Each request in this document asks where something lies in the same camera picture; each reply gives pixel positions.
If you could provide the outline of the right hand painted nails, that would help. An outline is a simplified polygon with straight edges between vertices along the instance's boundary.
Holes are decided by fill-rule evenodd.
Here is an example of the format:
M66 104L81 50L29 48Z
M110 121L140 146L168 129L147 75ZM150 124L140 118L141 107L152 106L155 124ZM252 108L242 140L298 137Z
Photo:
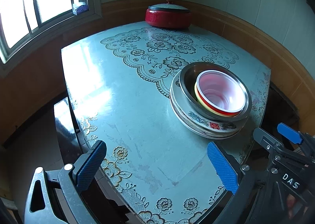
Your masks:
M287 197L287 209L289 220L295 217L300 218L307 211L308 207L301 204L293 195L289 194Z

